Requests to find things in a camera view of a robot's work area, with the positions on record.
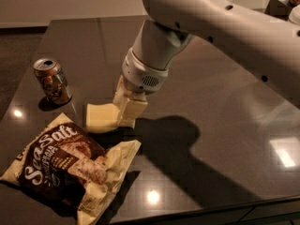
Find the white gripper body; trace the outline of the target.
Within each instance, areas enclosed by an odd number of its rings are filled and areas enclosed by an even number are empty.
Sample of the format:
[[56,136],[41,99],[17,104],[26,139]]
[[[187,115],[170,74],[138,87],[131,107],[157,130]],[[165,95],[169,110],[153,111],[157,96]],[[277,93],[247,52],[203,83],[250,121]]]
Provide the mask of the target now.
[[157,70],[141,62],[130,48],[122,65],[122,75],[127,90],[153,94],[158,91],[168,76],[169,70]]

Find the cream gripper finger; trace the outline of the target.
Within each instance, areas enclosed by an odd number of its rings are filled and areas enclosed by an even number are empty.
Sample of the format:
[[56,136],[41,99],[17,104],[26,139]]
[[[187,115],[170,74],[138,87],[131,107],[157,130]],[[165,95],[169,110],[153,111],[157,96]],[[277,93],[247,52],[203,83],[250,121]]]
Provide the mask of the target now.
[[125,80],[123,76],[119,77],[118,80],[118,84],[116,86],[116,90],[114,93],[114,97],[112,100],[112,103],[117,106],[120,107],[122,102],[126,99],[129,98],[130,95],[132,94],[131,91],[127,90],[126,86],[125,86]]
[[124,97],[119,107],[117,125],[119,127],[135,128],[136,119],[143,113],[147,105],[146,101]]

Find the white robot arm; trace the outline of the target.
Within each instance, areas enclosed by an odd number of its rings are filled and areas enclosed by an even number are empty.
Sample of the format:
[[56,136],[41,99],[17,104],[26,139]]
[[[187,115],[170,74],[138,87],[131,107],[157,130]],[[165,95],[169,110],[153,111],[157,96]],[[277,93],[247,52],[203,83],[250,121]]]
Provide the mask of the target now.
[[299,26],[227,0],[142,0],[143,22],[122,65],[113,104],[120,127],[133,127],[145,96],[160,89],[173,57],[194,36],[223,53],[288,99],[300,104]]

